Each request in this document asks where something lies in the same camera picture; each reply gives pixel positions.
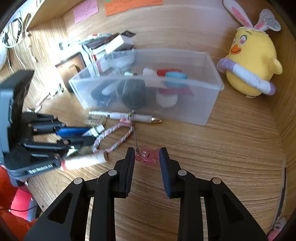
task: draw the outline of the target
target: silver screw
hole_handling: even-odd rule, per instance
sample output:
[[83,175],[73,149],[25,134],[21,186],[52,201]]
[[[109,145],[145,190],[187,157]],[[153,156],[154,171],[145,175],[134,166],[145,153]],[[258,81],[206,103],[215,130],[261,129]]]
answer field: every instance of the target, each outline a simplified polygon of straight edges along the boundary
[[186,172],[185,170],[179,170],[179,171],[178,171],[178,174],[179,174],[180,176],[186,176],[186,175],[187,175],[187,172]]
[[215,177],[215,178],[213,178],[213,183],[215,183],[215,184],[220,184],[221,183],[221,179],[219,179],[219,178],[217,178],[217,177]]
[[109,176],[115,176],[117,174],[116,170],[110,170],[108,171]]
[[79,177],[74,180],[74,184],[78,185],[80,183],[82,183],[82,178]]

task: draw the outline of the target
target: purple and white tube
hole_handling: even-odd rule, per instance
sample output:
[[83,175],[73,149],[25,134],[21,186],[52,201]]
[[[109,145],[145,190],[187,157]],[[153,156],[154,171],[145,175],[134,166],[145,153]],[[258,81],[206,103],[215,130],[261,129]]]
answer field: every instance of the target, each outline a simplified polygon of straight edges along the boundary
[[222,58],[217,64],[219,71],[229,70],[238,78],[243,80],[246,84],[256,88],[265,95],[274,95],[276,92],[276,87],[273,83],[259,78],[258,75],[253,74],[249,70],[245,69],[238,63],[232,61],[228,58]]

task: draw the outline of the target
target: teal object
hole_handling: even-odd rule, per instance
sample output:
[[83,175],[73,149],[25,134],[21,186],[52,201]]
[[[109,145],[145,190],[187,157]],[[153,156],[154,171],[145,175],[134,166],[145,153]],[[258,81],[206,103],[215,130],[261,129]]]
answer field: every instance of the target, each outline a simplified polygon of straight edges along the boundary
[[[166,72],[165,77],[178,78],[178,79],[187,79],[186,74],[181,73],[181,72],[177,72],[177,71]],[[170,87],[170,88],[183,88],[183,87],[187,86],[186,84],[173,83],[173,82],[170,82],[170,81],[165,81],[164,84],[167,87]]]

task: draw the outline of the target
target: orange beak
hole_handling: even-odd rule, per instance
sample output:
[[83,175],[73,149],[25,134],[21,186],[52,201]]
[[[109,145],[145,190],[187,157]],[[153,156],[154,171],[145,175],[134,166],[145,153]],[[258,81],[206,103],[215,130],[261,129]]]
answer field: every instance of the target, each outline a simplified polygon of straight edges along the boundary
[[240,51],[242,50],[242,48],[239,48],[237,46],[237,44],[235,44],[231,49],[230,49],[230,53],[231,54],[238,54],[240,53]]

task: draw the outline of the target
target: plush toy eye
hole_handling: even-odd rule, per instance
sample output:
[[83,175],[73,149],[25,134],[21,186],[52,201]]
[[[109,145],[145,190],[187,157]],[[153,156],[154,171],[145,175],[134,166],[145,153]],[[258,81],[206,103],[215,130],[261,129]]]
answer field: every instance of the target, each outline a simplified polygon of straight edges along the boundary
[[247,41],[247,36],[246,35],[241,36],[240,39],[239,39],[240,45],[243,45],[246,41]]

